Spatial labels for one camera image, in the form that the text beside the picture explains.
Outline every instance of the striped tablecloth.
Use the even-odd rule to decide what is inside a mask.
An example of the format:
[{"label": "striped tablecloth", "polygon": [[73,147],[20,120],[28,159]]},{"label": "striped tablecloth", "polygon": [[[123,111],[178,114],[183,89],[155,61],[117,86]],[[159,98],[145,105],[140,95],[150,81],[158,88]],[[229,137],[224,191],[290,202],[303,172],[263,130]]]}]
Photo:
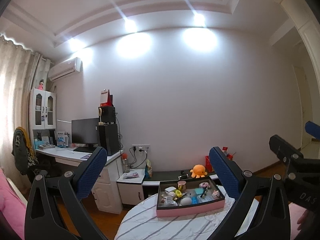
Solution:
[{"label": "striped tablecloth", "polygon": [[[147,198],[127,213],[121,222],[115,240],[207,240],[235,202],[233,198],[228,197],[222,186],[218,187],[225,195],[223,211],[158,218],[156,216],[158,195],[156,194]],[[254,199],[238,235],[248,229],[258,203]]]}]

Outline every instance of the blue foam pad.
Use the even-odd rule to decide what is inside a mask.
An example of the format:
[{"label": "blue foam pad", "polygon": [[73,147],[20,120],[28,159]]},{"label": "blue foam pad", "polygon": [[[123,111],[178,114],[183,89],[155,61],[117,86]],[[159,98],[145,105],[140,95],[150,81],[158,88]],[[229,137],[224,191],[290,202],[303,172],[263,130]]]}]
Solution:
[{"label": "blue foam pad", "polygon": [[228,196],[237,200],[241,194],[238,178],[231,171],[215,148],[211,148],[209,152],[209,160]]},{"label": "blue foam pad", "polygon": [[79,200],[89,196],[93,185],[107,162],[107,157],[107,151],[102,148],[77,181],[76,196]]},{"label": "blue foam pad", "polygon": [[320,126],[315,124],[314,122],[308,121],[306,122],[306,125],[304,126],[306,132],[313,137],[320,140]]}]

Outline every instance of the small cabinet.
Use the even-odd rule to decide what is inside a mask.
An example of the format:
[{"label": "small cabinet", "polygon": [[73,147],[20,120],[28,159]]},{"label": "small cabinet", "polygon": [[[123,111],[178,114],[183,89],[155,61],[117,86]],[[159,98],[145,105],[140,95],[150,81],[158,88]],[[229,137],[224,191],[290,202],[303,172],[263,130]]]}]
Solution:
[{"label": "small cabinet", "polygon": [[56,94],[39,89],[30,92],[30,127],[33,130],[56,128]]},{"label": "small cabinet", "polygon": [[123,204],[138,205],[144,200],[141,184],[119,183],[118,188]]},{"label": "small cabinet", "polygon": [[96,182],[92,188],[92,194],[99,210],[117,213],[111,184]]},{"label": "small cabinet", "polygon": [[115,214],[120,214],[122,211],[121,197],[117,186],[119,172],[122,171],[119,170],[119,162],[121,162],[120,156],[105,166],[92,188],[94,201],[100,211]]}]

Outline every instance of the speaker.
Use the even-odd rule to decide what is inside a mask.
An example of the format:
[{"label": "speaker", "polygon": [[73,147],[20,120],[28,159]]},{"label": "speaker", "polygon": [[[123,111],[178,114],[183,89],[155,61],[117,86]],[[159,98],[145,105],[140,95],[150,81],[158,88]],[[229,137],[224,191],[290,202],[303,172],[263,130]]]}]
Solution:
[{"label": "speaker", "polygon": [[116,109],[113,106],[101,106],[101,122],[116,123]]},{"label": "speaker", "polygon": [[118,126],[116,123],[99,125],[98,145],[107,150],[108,156],[117,153],[120,150],[118,139]]}]

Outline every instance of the tray of items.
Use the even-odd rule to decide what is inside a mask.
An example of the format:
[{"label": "tray of items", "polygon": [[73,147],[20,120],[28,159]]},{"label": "tray of items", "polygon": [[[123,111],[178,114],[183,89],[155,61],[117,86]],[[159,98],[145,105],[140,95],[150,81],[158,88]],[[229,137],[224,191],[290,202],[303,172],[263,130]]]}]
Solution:
[{"label": "tray of items", "polygon": [[210,177],[161,181],[157,217],[186,216],[223,209],[225,197]]}]

